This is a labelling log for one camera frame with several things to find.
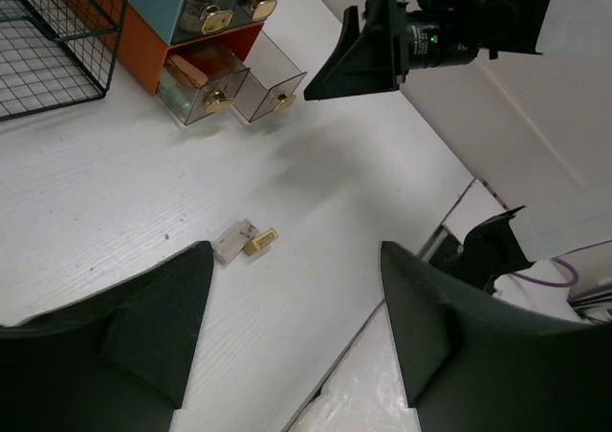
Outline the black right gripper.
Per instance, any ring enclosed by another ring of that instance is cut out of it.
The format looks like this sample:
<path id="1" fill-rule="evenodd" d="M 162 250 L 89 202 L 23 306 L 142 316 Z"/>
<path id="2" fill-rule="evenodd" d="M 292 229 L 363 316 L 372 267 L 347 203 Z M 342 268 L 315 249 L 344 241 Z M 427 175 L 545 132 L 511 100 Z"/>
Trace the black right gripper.
<path id="1" fill-rule="evenodd" d="M 339 41 L 303 92 L 307 101 L 396 91 L 411 70 L 466 65 L 478 54 L 451 11 L 408 11 L 405 0 L 366 0 L 344 11 Z"/>

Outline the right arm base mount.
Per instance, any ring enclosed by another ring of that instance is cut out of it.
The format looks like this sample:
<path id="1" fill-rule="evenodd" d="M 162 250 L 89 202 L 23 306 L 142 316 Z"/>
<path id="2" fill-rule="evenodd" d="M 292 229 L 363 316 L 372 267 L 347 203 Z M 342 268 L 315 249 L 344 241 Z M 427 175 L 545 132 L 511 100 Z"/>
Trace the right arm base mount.
<path id="1" fill-rule="evenodd" d="M 565 267 L 564 257 L 611 243 L 611 205 L 555 203 L 520 206 L 481 222 L 457 250 L 429 263 L 479 290 L 493 293 L 502 276 L 523 277 L 539 262 Z"/>

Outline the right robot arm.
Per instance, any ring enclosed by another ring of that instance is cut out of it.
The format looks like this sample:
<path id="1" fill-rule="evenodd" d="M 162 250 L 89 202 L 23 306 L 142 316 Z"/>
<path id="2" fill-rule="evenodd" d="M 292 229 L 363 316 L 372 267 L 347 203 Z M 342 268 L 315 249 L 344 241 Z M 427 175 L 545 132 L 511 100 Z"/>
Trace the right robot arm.
<path id="1" fill-rule="evenodd" d="M 305 100 L 393 92 L 408 73 L 471 63 L 481 51 L 611 54 L 611 0 L 366 0 L 344 11 L 339 42 Z"/>

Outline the small grey eraser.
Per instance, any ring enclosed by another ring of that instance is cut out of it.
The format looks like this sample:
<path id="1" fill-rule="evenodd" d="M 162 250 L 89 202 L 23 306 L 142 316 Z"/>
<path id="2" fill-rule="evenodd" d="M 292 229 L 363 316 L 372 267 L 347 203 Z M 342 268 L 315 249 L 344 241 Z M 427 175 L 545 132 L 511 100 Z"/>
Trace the small grey eraser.
<path id="1" fill-rule="evenodd" d="M 231 263 L 259 230 L 248 219 L 235 222 L 212 245 L 213 256 L 222 266 Z"/>

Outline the orange highlighter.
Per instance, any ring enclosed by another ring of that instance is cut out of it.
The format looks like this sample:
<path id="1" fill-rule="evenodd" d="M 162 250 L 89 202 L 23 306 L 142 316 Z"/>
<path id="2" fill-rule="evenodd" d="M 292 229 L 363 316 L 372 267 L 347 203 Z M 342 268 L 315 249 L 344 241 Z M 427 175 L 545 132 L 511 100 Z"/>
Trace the orange highlighter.
<path id="1" fill-rule="evenodd" d="M 178 54 L 172 54 L 168 62 L 175 67 L 195 88 L 202 88 L 208 83 L 208 76 Z"/>

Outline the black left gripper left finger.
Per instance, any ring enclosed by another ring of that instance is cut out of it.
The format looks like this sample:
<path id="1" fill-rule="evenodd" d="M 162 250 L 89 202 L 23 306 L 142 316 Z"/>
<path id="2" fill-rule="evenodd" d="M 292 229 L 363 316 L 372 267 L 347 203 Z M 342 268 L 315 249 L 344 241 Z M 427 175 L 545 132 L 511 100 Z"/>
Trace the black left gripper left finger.
<path id="1" fill-rule="evenodd" d="M 2 327 L 2 430 L 169 430 L 212 275 L 212 246 L 201 241 L 111 288 Z"/>

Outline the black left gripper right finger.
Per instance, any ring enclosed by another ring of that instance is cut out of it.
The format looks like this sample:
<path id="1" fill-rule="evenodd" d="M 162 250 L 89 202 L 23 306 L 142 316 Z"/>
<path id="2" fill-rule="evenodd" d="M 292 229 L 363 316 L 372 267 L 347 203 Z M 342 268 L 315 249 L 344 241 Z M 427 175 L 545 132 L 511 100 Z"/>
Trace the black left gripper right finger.
<path id="1" fill-rule="evenodd" d="M 611 328 L 530 312 L 381 246 L 408 405 L 424 431 L 607 431 Z"/>

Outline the small beige eraser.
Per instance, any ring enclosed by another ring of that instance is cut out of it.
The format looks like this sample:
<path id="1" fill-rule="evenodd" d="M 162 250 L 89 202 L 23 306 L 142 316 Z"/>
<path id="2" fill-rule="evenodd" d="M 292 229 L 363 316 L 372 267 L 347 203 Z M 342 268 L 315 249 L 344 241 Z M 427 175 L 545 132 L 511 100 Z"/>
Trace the small beige eraser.
<path id="1" fill-rule="evenodd" d="M 257 252 L 264 250 L 271 243 L 278 239 L 278 233 L 274 228 L 256 234 L 249 242 L 243 247 L 243 252 L 248 256 L 253 256 Z"/>

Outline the clear drawer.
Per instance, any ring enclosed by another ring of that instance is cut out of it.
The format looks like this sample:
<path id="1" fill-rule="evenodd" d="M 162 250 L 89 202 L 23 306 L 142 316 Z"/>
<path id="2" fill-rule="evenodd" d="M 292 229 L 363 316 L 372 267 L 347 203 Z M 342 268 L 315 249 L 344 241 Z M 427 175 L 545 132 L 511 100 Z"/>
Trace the clear drawer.
<path id="1" fill-rule="evenodd" d="M 206 40 L 166 58 L 157 96 L 189 126 L 231 108 L 249 74 L 250 69 L 223 41 Z"/>
<path id="2" fill-rule="evenodd" d="M 244 63 L 249 72 L 233 108 L 247 124 L 287 110 L 307 75 L 265 32 L 257 36 Z"/>

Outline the green highlighter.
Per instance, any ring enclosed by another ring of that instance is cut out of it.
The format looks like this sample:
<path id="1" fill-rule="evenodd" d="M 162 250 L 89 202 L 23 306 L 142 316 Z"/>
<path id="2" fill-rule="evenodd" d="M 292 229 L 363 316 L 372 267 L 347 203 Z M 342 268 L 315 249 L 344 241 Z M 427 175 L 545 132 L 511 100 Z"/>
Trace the green highlighter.
<path id="1" fill-rule="evenodd" d="M 182 114 L 191 111 L 197 91 L 191 86 L 184 85 L 168 71 L 161 74 L 158 96 L 169 103 L 175 110 Z"/>

